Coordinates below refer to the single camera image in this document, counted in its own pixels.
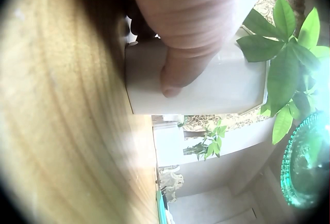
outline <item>teal object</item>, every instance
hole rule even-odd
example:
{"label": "teal object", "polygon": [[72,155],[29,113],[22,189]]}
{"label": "teal object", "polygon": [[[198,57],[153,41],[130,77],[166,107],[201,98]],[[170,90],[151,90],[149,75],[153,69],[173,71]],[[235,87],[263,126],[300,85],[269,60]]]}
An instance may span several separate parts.
{"label": "teal object", "polygon": [[163,195],[160,190],[156,192],[156,198],[157,198],[157,207],[158,207],[158,218],[159,218],[159,224],[166,224],[166,214],[165,214],[165,206],[163,201]]}
{"label": "teal object", "polygon": [[329,115],[315,112],[293,132],[281,166],[282,193],[289,205],[316,207],[329,187]]}

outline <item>white ceramic surface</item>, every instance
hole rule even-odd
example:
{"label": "white ceramic surface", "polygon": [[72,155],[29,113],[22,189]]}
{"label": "white ceramic surface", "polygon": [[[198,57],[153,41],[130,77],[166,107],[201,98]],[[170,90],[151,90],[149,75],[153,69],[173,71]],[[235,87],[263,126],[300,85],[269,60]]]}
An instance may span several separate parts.
{"label": "white ceramic surface", "polygon": [[167,47],[161,39],[125,49],[126,88],[134,114],[208,115],[245,113],[266,102],[269,61],[248,63],[234,38],[211,60],[205,71],[174,98],[160,90],[160,70]]}

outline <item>potted plant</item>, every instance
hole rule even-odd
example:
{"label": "potted plant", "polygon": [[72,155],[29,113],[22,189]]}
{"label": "potted plant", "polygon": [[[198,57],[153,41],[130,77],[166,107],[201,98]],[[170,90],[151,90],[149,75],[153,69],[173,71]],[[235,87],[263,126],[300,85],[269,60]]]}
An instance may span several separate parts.
{"label": "potted plant", "polygon": [[197,160],[199,160],[200,156],[204,156],[204,160],[206,160],[207,157],[213,154],[219,158],[222,144],[221,138],[225,137],[227,128],[227,126],[220,125],[221,120],[218,121],[217,126],[213,130],[210,130],[209,127],[204,127],[205,132],[201,132],[202,134],[200,135],[204,137],[203,141],[192,147],[185,148],[183,150],[184,155],[196,154]]}
{"label": "potted plant", "polygon": [[276,144],[288,133],[293,119],[302,120],[328,107],[330,55],[329,47],[317,46],[320,21],[316,8],[306,17],[298,37],[294,35],[295,16],[286,0],[276,1],[273,17],[275,26],[252,9],[243,25],[253,34],[237,43],[248,62],[271,61],[268,99],[260,113],[277,114],[272,137]]}

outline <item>wooden surface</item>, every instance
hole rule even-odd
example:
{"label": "wooden surface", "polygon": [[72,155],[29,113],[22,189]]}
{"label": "wooden surface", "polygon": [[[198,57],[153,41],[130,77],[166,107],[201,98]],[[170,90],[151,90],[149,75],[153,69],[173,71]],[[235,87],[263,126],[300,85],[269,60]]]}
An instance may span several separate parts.
{"label": "wooden surface", "polygon": [[3,186],[34,223],[157,223],[149,116],[124,83],[120,0],[7,0]]}

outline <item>green leaf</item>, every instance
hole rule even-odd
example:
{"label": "green leaf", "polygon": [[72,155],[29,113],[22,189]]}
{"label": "green leaf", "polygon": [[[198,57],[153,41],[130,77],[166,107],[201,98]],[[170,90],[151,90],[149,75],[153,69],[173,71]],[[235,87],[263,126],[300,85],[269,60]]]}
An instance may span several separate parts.
{"label": "green leaf", "polygon": [[297,92],[292,99],[300,112],[301,118],[306,118],[310,114],[310,104],[307,95],[302,92]]}
{"label": "green leaf", "polygon": [[308,95],[310,95],[310,94],[314,94],[314,93],[317,93],[317,84],[316,83],[314,83],[314,85],[313,85],[313,87],[312,88],[310,88],[310,89],[308,89],[307,91],[306,91],[306,93],[308,94]]}
{"label": "green leaf", "polygon": [[237,43],[248,62],[270,60],[284,46],[284,42],[270,40],[259,35],[244,36],[238,39]]}
{"label": "green leaf", "polygon": [[289,132],[292,125],[289,106],[284,106],[277,114],[273,127],[273,144],[278,143]]}
{"label": "green leaf", "polygon": [[215,153],[220,153],[220,147],[218,147],[217,143],[213,143],[213,149]]}
{"label": "green leaf", "polygon": [[222,138],[225,137],[225,132],[226,132],[227,126],[221,126],[218,128],[218,135]]}
{"label": "green leaf", "polygon": [[213,137],[217,133],[216,130],[213,130],[213,132],[210,134],[210,137]]}
{"label": "green leaf", "polygon": [[243,25],[260,36],[281,38],[275,26],[269,23],[259,12],[252,9],[245,18]]}
{"label": "green leaf", "polygon": [[288,41],[296,28],[296,18],[293,10],[286,0],[277,0],[273,10],[275,26],[283,34],[283,39]]}
{"label": "green leaf", "polygon": [[299,84],[297,90],[300,92],[306,92],[315,86],[316,80],[309,75],[300,75]]}
{"label": "green leaf", "polygon": [[290,40],[290,41],[291,41],[292,39],[298,41],[298,38],[296,38],[294,35],[292,35],[292,36],[289,37],[289,40]]}
{"label": "green leaf", "polygon": [[218,144],[218,146],[219,146],[219,149],[221,149],[221,145],[222,145],[222,140],[221,140],[221,138],[218,136],[218,138],[217,138],[217,144]]}
{"label": "green leaf", "polygon": [[213,145],[213,143],[211,143],[209,145],[209,147],[207,148],[207,156],[206,157],[209,157],[212,154],[213,151],[214,151],[214,145]]}
{"label": "green leaf", "polygon": [[316,105],[316,99],[314,95],[307,95],[307,100],[310,105],[310,113],[313,113],[316,111],[315,105]]}
{"label": "green leaf", "polygon": [[298,36],[298,44],[307,49],[316,46],[320,34],[320,20],[314,7],[306,17]]}
{"label": "green leaf", "polygon": [[285,47],[272,60],[267,80],[271,117],[292,98],[298,86],[299,61],[293,59],[293,51]]}
{"label": "green leaf", "polygon": [[292,45],[298,45],[297,40],[293,35],[291,36],[291,38],[289,39],[289,44]]}
{"label": "green leaf", "polygon": [[260,108],[260,115],[263,115],[263,116],[270,116],[270,106],[269,106],[269,102],[265,103],[265,104]]}
{"label": "green leaf", "polygon": [[314,46],[310,48],[310,52],[316,56],[320,61],[330,58],[330,48],[326,46]]}
{"label": "green leaf", "polygon": [[316,56],[300,45],[291,45],[294,54],[297,59],[309,70],[317,71],[321,67],[320,61],[316,58]]}
{"label": "green leaf", "polygon": [[296,120],[300,120],[300,111],[298,110],[297,106],[294,104],[293,101],[289,103],[289,109],[291,116]]}
{"label": "green leaf", "polygon": [[226,130],[227,126],[221,126],[219,127],[220,133],[224,132]]}

